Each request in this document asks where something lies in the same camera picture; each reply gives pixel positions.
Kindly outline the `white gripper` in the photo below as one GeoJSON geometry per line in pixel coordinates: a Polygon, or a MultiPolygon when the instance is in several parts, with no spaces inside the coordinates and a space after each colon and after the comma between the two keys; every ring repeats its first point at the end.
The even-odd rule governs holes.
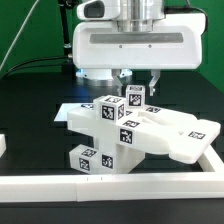
{"type": "Polygon", "coordinates": [[[113,69],[119,95],[121,69],[152,70],[153,96],[160,70],[195,69],[201,64],[203,32],[202,13],[168,14],[146,33],[122,33],[112,21],[82,22],[73,35],[73,62],[80,69],[113,69]]]}

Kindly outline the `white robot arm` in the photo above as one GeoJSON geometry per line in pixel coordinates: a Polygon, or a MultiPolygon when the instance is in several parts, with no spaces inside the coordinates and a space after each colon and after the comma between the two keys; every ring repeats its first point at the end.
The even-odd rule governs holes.
{"type": "Polygon", "coordinates": [[[119,86],[120,75],[149,70],[151,85],[162,70],[195,69],[202,61],[205,12],[164,0],[83,0],[73,34],[77,76],[119,86]]]}

